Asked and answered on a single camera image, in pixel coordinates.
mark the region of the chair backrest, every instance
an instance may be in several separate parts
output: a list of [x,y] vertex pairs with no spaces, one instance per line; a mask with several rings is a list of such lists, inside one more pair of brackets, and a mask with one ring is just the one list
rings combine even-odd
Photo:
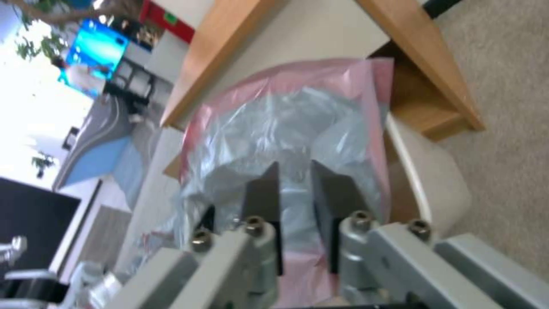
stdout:
[[419,215],[440,236],[464,215],[471,195],[452,156],[390,113],[386,128],[410,183]]

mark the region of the blue panel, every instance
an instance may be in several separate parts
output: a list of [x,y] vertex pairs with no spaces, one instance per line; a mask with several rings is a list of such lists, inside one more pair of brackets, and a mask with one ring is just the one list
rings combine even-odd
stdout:
[[111,173],[129,142],[130,137],[127,136],[106,142],[87,151],[77,160],[65,186]]
[[135,208],[145,172],[139,150],[136,149],[133,143],[130,143],[124,149],[118,164],[112,172],[114,180],[126,195],[126,203],[130,209]]

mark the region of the tree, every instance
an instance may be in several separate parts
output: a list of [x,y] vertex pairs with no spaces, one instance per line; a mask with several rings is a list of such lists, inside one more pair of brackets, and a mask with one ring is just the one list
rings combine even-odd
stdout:
[[49,154],[45,154],[43,152],[39,152],[39,157],[33,157],[31,160],[31,164],[34,165],[38,169],[38,174],[36,175],[36,178],[41,179],[44,177],[44,171],[47,168],[50,168],[55,165],[54,158],[50,156]]
[[[0,0],[13,5],[16,9],[23,27],[28,31],[30,26],[42,21],[54,29],[63,31],[65,26],[71,23],[79,23],[83,19],[96,19],[102,15],[126,16],[136,18],[141,7],[141,0],[106,0],[100,8],[73,9],[69,0]],[[31,60],[40,53],[48,58],[59,54],[65,49],[66,42],[59,35],[59,31],[53,31],[49,36],[43,37],[38,46],[22,38],[17,43],[17,54],[23,59]]]

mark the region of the bolt head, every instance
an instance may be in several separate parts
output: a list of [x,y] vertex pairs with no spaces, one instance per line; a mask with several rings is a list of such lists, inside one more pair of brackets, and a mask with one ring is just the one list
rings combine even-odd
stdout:
[[351,226],[353,230],[359,232],[367,232],[372,226],[374,217],[368,211],[355,211],[351,214]]
[[431,237],[431,226],[425,220],[411,220],[408,222],[408,230],[423,241],[428,241]]
[[206,252],[211,248],[212,237],[208,230],[196,231],[193,235],[191,245],[195,252]]
[[263,234],[265,221],[259,216],[250,216],[245,220],[246,233],[252,237],[258,237]]

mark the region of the wooden table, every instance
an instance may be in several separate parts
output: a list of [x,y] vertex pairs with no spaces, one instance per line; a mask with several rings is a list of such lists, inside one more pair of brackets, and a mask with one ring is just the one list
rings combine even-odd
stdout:
[[434,140],[481,130],[458,67],[419,1],[217,0],[197,28],[163,124],[184,128],[203,100],[277,64],[376,55],[396,57],[391,110],[404,123]]

